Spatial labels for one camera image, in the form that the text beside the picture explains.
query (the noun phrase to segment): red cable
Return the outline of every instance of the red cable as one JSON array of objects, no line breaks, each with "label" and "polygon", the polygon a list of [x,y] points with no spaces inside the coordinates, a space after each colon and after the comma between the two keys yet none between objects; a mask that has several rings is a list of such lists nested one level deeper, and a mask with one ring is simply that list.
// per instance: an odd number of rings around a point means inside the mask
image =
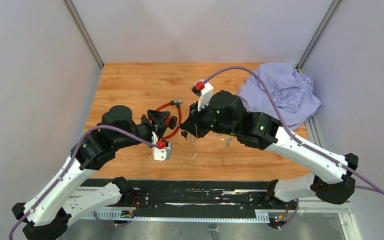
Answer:
[{"label": "red cable", "polygon": [[[158,107],[157,109],[155,109],[155,111],[160,111],[161,109],[164,109],[164,108],[166,108],[168,106],[171,106],[171,105],[172,104],[170,102],[166,103],[166,104]],[[180,109],[180,106],[177,107],[177,111],[178,111],[178,115],[179,115],[179,117],[178,117],[178,124],[180,124],[180,123],[182,123],[182,111]],[[179,131],[179,126],[177,126],[170,135],[164,136],[162,139],[167,140],[167,139],[173,137],[174,135],[176,135],[178,133],[178,131]]]},{"label": "red cable", "polygon": [[172,104],[171,104],[171,103],[166,103],[166,104],[160,106],[159,108],[155,109],[155,111],[160,111],[161,109],[163,109],[163,108],[167,108],[167,107],[170,106],[170,105],[172,105]]}]

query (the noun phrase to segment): black mount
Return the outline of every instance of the black mount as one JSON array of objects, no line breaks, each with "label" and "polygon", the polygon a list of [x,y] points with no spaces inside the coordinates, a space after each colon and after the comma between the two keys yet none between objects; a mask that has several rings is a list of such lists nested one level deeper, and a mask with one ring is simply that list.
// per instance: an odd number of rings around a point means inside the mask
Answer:
[{"label": "black mount", "polygon": [[[102,115],[102,122],[98,125],[110,125],[127,131],[139,138],[151,142],[152,132],[161,139],[167,130],[165,121],[170,117],[169,111],[148,110],[147,116],[142,115],[140,124],[132,120],[132,110],[127,106],[113,106]],[[80,162],[80,169],[99,170],[108,161],[116,157],[119,149],[138,145],[140,142],[122,133],[101,129],[91,132],[84,138],[76,159]]]},{"label": "black mount", "polygon": [[209,101],[209,105],[198,111],[198,102],[189,107],[189,117],[180,128],[194,135],[204,137],[212,131],[235,136],[250,148],[264,150],[275,138],[280,121],[263,112],[248,112],[241,99],[228,91],[219,91]]}]

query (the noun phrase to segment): metal frame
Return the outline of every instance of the metal frame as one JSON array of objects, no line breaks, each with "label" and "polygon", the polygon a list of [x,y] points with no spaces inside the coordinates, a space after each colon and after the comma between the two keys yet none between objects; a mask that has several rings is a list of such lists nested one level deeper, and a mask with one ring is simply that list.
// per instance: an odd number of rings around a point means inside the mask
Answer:
[{"label": "metal frame", "polygon": [[298,72],[303,69],[304,64],[306,64],[307,59],[309,58],[311,52],[313,51],[314,47],[316,46],[320,36],[322,35],[323,31],[326,29],[327,24],[331,20],[332,16],[334,15],[335,11],[338,9],[339,4],[342,2],[342,0],[333,0],[330,4],[329,8],[327,9],[326,14],[324,15],[323,19],[321,20],[320,24],[318,25],[317,30],[315,31],[313,37],[311,38],[307,48],[304,51],[304,54],[302,55],[301,59],[298,62],[298,65],[296,66],[296,69]]},{"label": "metal frame", "polygon": [[[74,24],[76,25],[78,31],[80,32],[81,36],[83,37],[84,42],[86,43],[92,57],[94,58],[97,66],[102,70],[104,67],[104,62],[101,59],[95,45],[92,42],[92,39],[90,35],[88,34],[80,16],[77,12],[74,3],[72,0],[62,0],[65,7],[67,8],[69,14],[71,15]],[[298,64],[296,65],[296,69],[298,72],[301,71],[301,69],[304,67],[305,63],[307,62],[309,56],[311,55],[313,49],[315,48],[318,40],[320,39],[320,36],[326,29],[326,26],[328,25],[329,21],[332,19],[332,16],[338,9],[340,3],[342,0],[333,0],[330,4],[328,10],[326,11],[326,14],[324,15],[323,19],[321,20],[319,26],[317,27],[317,30],[315,31],[313,37],[311,38],[310,42],[308,43],[304,53],[302,54],[302,57],[300,58]],[[308,134],[309,140],[322,147],[322,141],[317,131],[317,126],[315,123],[315,120],[312,116],[310,116],[305,121],[306,131]],[[283,210],[272,210],[273,212],[282,212]],[[306,212],[306,213],[338,213],[339,219],[341,221],[342,229],[345,235],[345,239],[347,240],[361,240],[361,235],[358,230],[354,214],[352,213],[351,205],[349,203],[345,203],[343,205],[332,205],[327,204],[325,202],[320,201],[317,198],[304,198],[300,201],[300,210],[298,212]]]},{"label": "metal frame", "polygon": [[76,7],[74,6],[74,3],[72,0],[62,0],[65,7],[67,8],[68,13],[70,13],[71,18],[73,19],[74,24],[76,25],[78,31],[80,32],[80,35],[83,37],[84,42],[87,45],[87,48],[90,51],[90,54],[92,54],[93,59],[95,59],[96,64],[98,67],[102,70],[104,68],[104,62],[102,61],[101,57],[98,54],[98,51],[92,42],[91,36],[89,36],[88,31],[85,28],[85,25],[82,22],[82,19],[79,16],[79,13],[76,10]]}]

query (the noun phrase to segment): white plastic panel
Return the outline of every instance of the white plastic panel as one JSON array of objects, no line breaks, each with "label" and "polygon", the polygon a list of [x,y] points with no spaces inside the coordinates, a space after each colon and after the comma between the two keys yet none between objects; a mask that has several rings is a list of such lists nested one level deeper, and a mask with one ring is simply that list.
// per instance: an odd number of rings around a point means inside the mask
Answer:
[{"label": "white plastic panel", "polygon": [[[303,71],[323,146],[359,156],[357,172],[384,189],[384,1],[342,1]],[[384,239],[384,196],[356,189],[350,200],[362,239]]]},{"label": "white plastic panel", "polygon": [[16,222],[12,206],[64,164],[99,75],[62,1],[0,0],[0,239]]},{"label": "white plastic panel", "polygon": [[298,63],[332,0],[74,0],[104,62]]}]

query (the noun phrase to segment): wooden tabletop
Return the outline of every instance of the wooden tabletop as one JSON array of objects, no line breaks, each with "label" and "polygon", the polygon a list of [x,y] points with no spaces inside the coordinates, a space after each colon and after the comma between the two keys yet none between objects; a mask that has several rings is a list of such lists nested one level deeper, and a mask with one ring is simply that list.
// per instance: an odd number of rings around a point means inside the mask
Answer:
[{"label": "wooden tabletop", "polygon": [[[182,99],[182,119],[189,115],[189,105],[198,97],[191,91],[194,82],[228,66],[244,66],[252,70],[260,63],[171,62],[171,63],[106,63],[94,97],[86,129],[101,122],[102,115],[112,106],[125,105],[140,123],[142,114],[175,99]],[[220,90],[236,94],[249,74],[229,70],[211,80],[214,93]],[[165,110],[178,115],[175,106]],[[307,138],[303,125],[298,135]],[[176,134],[171,159],[153,160],[151,149],[139,144],[120,149],[115,159],[107,162],[94,177],[128,179],[195,179],[195,180],[273,180],[292,179],[309,173],[293,161],[240,144],[232,138],[229,147],[221,141],[226,136],[210,132],[194,143]]]}]

